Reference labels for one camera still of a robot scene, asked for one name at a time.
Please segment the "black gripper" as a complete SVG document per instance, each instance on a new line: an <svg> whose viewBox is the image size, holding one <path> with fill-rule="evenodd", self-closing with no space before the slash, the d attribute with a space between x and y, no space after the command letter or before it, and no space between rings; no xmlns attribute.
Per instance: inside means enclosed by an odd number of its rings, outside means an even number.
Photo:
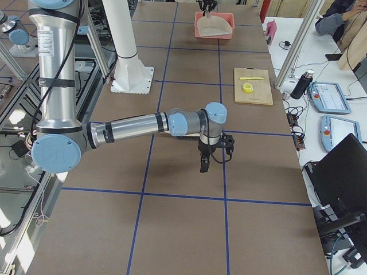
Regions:
<svg viewBox="0 0 367 275"><path fill-rule="evenodd" d="M198 149L200 151L200 172L207 172L210 166L210 153L214 153L216 148L222 147L222 142L224 139L222 137L219 138L217 143L212 143L212 140L210 141L210 144L204 143L201 139L198 140Z"/></svg>
<svg viewBox="0 0 367 275"><path fill-rule="evenodd" d="M216 0L197 0L200 9L214 9L217 6Z"/></svg>

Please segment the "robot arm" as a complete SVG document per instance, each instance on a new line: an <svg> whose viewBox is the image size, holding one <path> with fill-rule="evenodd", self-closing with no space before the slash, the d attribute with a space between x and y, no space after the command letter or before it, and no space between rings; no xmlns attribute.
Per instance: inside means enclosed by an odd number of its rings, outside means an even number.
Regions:
<svg viewBox="0 0 367 275"><path fill-rule="evenodd" d="M172 109L108 122L91 122L100 95L91 88L77 102L75 39L81 22L89 18L86 1L29 1L29 17L37 27L40 103L34 113L29 137L30 154L39 168L51 174L75 168L82 154L104 144L154 133L198 136L200 171L207 172L214 152L226 150L223 162L232 159L234 139L223 131L224 105L212 102L194 112Z"/></svg>
<svg viewBox="0 0 367 275"><path fill-rule="evenodd" d="M66 9L74 3L77 4L75 18L72 17L71 12L61 14L62 9ZM42 1L41 4L44 5L41 11L44 11L45 14L55 16L57 19L71 20L76 24L72 38L75 38L77 34L88 33L88 24L83 22L87 17L84 15L85 4L83 1ZM1 12L1 31L9 36L9 39L14 45L19 48L24 48L25 51L38 47L38 42L32 41L32 36L24 28L18 17L10 17L4 12Z"/></svg>

